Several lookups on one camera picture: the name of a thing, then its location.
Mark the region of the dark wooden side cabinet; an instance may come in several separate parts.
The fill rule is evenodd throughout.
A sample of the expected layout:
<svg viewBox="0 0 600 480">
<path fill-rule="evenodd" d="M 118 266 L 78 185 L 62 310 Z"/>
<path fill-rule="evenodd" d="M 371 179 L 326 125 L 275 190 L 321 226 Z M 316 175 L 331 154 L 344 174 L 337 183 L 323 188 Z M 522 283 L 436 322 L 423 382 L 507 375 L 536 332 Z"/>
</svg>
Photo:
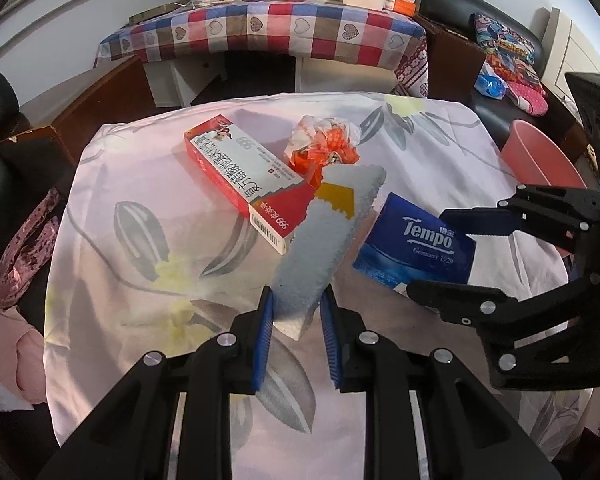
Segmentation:
<svg viewBox="0 0 600 480">
<path fill-rule="evenodd" d="M 468 105 L 486 58 L 483 50 L 422 14 L 416 13 L 414 20 L 426 32 L 428 98 Z"/>
</svg>

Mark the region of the pink dotted cushion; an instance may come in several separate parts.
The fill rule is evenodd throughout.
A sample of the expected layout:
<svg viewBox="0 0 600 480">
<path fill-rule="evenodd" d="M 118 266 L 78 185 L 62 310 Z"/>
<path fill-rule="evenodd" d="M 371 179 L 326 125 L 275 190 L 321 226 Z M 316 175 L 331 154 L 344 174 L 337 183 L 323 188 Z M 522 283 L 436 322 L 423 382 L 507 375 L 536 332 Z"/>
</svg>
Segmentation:
<svg viewBox="0 0 600 480">
<path fill-rule="evenodd" d="M 540 117 L 548 112 L 545 91 L 537 84 L 507 79 L 506 96 L 516 107 L 530 116 Z"/>
</svg>

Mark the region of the white wooden headboard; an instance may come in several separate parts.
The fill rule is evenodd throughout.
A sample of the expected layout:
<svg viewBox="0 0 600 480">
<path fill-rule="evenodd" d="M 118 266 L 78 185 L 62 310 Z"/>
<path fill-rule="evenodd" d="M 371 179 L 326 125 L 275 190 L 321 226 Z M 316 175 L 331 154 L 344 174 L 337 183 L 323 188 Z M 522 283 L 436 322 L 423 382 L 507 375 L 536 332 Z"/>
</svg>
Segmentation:
<svg viewBox="0 0 600 480">
<path fill-rule="evenodd" d="M 600 74 L 600 56 L 571 18 L 553 8 L 542 38 L 546 63 L 542 83 L 564 103 L 574 102 L 565 73 Z"/>
</svg>

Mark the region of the brown wooden low cabinet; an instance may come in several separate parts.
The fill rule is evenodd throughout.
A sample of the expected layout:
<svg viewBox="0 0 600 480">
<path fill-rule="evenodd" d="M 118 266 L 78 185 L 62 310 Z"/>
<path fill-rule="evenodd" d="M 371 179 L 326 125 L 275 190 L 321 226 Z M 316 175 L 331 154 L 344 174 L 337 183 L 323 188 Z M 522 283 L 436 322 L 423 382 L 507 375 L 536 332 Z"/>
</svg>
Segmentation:
<svg viewBox="0 0 600 480">
<path fill-rule="evenodd" d="M 50 138 L 77 164 L 101 126 L 134 122 L 156 110 L 143 62 L 128 56 L 102 63 L 23 104 L 12 138 Z"/>
</svg>

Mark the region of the red white medicine box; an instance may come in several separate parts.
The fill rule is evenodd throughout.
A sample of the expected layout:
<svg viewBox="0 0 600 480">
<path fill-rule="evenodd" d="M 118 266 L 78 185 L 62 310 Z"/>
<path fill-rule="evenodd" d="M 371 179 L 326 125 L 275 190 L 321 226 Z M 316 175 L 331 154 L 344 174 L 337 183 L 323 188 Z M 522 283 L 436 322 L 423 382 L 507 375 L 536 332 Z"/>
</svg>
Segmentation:
<svg viewBox="0 0 600 480">
<path fill-rule="evenodd" d="M 188 156 L 276 252 L 288 252 L 314 187 L 228 118 L 184 133 Z"/>
</svg>

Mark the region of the colourful patchwork pillow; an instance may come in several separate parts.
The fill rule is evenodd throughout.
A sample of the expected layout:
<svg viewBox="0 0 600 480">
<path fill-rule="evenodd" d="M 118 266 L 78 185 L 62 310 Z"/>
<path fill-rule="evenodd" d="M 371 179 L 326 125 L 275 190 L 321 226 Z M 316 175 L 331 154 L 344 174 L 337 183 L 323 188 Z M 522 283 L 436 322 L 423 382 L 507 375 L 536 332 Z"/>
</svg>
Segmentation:
<svg viewBox="0 0 600 480">
<path fill-rule="evenodd" d="M 477 44 L 498 76 L 505 82 L 513 79 L 542 86 L 534 69 L 535 48 L 527 38 L 482 13 L 474 15 L 474 26 Z"/>
</svg>

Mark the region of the pink clothing pile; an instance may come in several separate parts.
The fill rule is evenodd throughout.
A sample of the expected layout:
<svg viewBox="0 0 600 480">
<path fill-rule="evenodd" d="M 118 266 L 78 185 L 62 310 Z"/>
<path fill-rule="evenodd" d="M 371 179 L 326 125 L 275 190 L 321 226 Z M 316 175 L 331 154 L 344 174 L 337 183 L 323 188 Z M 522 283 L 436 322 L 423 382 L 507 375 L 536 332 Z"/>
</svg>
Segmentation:
<svg viewBox="0 0 600 480">
<path fill-rule="evenodd" d="M 46 401 L 44 338 L 17 304 L 53 255 L 59 230 L 54 210 L 60 194 L 51 188 L 35 207 L 0 260 L 0 411 L 31 411 Z"/>
</svg>

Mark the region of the floral white table cloth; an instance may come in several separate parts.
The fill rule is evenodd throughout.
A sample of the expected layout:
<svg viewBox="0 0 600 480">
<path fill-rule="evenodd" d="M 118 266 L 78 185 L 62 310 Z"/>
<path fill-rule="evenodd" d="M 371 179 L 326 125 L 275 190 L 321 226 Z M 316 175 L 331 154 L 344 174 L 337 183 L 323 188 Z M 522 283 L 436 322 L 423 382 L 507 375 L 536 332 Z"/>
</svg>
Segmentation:
<svg viewBox="0 0 600 480">
<path fill-rule="evenodd" d="M 361 127 L 362 165 L 387 177 L 332 280 L 338 304 L 420 354 L 445 347 L 490 387 L 476 332 L 358 272 L 352 262 L 389 193 L 436 216 L 491 207 L 517 180 L 462 104 L 369 93 L 282 94 L 215 102 L 102 126 L 76 170 L 46 292 L 46 396 L 60 445 L 150 350 L 194 351 L 252 310 L 280 255 L 191 160 L 184 133 L 223 115 L 276 157 L 306 115 Z M 526 299 L 567 281 L 557 250 L 529 235 L 479 237 L 469 283 Z M 362 479 L 364 396 L 329 378 L 320 317 L 299 341 L 272 340 L 263 392 L 232 398 L 234 479 Z M 591 391 L 492 391 L 549 460 Z"/>
</svg>

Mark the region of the orange box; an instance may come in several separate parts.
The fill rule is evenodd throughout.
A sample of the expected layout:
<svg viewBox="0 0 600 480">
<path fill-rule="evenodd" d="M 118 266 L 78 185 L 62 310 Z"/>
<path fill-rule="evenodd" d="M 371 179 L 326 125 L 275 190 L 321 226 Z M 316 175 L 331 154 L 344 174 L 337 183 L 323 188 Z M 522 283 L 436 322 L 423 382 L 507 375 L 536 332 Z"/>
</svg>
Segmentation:
<svg viewBox="0 0 600 480">
<path fill-rule="evenodd" d="M 386 0 L 385 8 L 402 15 L 413 16 L 416 12 L 416 0 Z"/>
</svg>

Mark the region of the pink plastic trash bucket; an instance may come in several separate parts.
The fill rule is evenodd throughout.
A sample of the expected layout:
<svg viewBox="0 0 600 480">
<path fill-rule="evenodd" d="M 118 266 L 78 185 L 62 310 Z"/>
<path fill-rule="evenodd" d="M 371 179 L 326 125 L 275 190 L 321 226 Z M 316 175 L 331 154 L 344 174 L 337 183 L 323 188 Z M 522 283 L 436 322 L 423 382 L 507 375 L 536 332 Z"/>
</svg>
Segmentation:
<svg viewBox="0 0 600 480">
<path fill-rule="evenodd" d="M 512 122 L 501 158 L 522 184 L 586 188 L 562 150 L 530 122 L 521 119 Z"/>
</svg>

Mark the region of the orange white snack wrapper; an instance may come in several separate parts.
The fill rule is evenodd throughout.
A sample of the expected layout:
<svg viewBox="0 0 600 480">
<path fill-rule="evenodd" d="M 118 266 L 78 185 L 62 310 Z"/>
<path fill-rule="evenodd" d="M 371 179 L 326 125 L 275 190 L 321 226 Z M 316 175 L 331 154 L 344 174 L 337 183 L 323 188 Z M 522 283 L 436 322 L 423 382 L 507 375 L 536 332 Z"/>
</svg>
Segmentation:
<svg viewBox="0 0 600 480">
<path fill-rule="evenodd" d="M 283 158 L 309 185 L 318 188 L 325 167 L 358 162 L 360 141 L 360 128 L 348 120 L 306 115 L 292 130 Z"/>
</svg>

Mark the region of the blue Tempo tissue pack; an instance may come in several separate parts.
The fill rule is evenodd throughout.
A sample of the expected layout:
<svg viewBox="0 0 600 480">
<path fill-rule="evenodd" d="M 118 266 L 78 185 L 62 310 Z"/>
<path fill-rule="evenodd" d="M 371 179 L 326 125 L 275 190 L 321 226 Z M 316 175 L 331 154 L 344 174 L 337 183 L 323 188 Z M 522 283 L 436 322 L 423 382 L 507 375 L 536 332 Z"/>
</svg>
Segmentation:
<svg viewBox="0 0 600 480">
<path fill-rule="evenodd" d="M 472 238 L 391 193 L 353 267 L 405 296 L 412 281 L 467 284 L 475 252 Z"/>
</svg>

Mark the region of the white bench table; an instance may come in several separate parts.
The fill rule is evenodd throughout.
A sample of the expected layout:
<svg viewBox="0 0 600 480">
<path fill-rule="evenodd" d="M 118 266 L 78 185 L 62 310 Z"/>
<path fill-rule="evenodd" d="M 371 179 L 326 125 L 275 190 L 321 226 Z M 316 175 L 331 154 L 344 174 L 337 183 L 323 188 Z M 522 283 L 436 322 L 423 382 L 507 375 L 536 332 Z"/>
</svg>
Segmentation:
<svg viewBox="0 0 600 480">
<path fill-rule="evenodd" d="M 294 92 L 389 93 L 396 86 L 384 68 L 256 51 L 188 54 L 147 63 L 144 71 L 159 108 Z"/>
</svg>

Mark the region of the black leather chair left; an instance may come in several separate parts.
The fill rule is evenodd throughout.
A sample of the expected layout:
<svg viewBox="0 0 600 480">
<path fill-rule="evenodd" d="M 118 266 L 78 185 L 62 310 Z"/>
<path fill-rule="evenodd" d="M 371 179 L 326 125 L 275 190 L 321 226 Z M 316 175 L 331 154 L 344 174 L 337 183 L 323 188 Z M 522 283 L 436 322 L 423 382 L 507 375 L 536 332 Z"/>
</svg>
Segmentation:
<svg viewBox="0 0 600 480">
<path fill-rule="evenodd" d="M 10 240 L 51 188 L 67 197 L 74 166 L 49 136 L 12 142 L 26 121 L 0 73 L 0 259 Z"/>
</svg>

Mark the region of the checkered heart tablecloth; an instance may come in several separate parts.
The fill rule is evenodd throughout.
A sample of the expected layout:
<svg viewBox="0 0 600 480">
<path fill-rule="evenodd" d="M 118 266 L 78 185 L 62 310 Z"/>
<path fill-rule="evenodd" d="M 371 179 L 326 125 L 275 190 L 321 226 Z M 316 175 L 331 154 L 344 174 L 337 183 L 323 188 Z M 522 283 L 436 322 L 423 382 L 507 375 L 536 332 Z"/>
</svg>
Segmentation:
<svg viewBox="0 0 600 480">
<path fill-rule="evenodd" d="M 235 0 L 169 13 L 103 39 L 94 64 L 133 55 L 153 63 L 233 50 L 383 68 L 396 75 L 397 94 L 428 93 L 422 25 L 399 13 L 326 0 Z"/>
</svg>

